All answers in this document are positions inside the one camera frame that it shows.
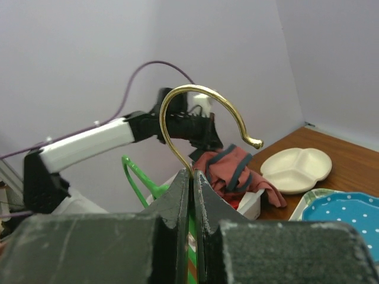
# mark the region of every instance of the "green plastic hanger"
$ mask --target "green plastic hanger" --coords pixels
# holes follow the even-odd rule
[[[170,185],[156,185],[146,174],[135,164],[133,163],[130,158],[126,155],[123,155],[121,158],[126,178],[128,179],[131,187],[133,188],[134,192],[136,193],[137,197],[140,199],[140,202],[142,203],[144,208],[147,208],[149,204],[147,204],[146,199],[143,197],[143,194],[140,192],[139,188],[137,187],[134,180],[131,178],[129,174],[128,168],[131,169],[131,171],[141,180],[141,182],[147,187],[147,189],[150,191],[154,199],[159,198],[163,193],[167,191],[167,189],[170,187]],[[189,212],[189,233],[195,238],[196,240],[196,229],[195,229],[195,214],[194,212]],[[196,267],[197,261],[196,261],[196,252],[193,251],[191,246],[189,246],[188,250],[188,258],[190,261],[194,264]],[[188,283],[190,284],[196,284],[195,278],[193,275],[188,271]]]

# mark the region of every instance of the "white container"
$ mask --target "white container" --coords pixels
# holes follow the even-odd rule
[[[175,177],[176,175],[171,177],[164,183],[164,185],[170,185]],[[238,206],[237,212],[249,220],[257,219],[261,214],[261,195],[264,191],[264,189],[260,189],[257,193],[246,192]],[[151,204],[153,201],[153,196],[150,194],[146,198],[146,202],[147,204]]]

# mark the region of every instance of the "white cable clip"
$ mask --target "white cable clip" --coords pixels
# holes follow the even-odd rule
[[[47,136],[46,143],[51,144],[53,142],[53,139],[50,136]]]

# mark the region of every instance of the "robotic arm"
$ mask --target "robotic arm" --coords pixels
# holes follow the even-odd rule
[[[35,213],[106,212],[71,188],[60,171],[98,154],[154,135],[164,143],[159,126],[160,105],[171,89],[162,88],[153,109],[136,111],[110,123],[29,152],[24,158],[24,205]],[[192,97],[188,110],[187,93],[177,96],[167,110],[166,123],[171,138],[188,140],[197,151],[223,145],[216,133],[211,101],[203,94]]]

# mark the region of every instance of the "white wall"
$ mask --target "white wall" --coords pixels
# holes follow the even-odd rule
[[[379,150],[379,1],[277,4],[305,120]]]
[[[239,109],[251,136],[267,145],[303,123],[274,0],[8,0],[0,3],[0,37],[0,153],[109,117],[132,70],[152,59],[169,60],[217,89]],[[137,78],[124,113],[147,111],[161,86],[185,83],[168,67],[151,67]],[[232,117],[220,106],[214,111],[223,143],[242,146]],[[186,141],[175,144],[193,150]],[[110,211],[140,210],[123,154],[156,183],[181,168],[151,138],[63,175]],[[9,162],[21,171],[22,156]]]

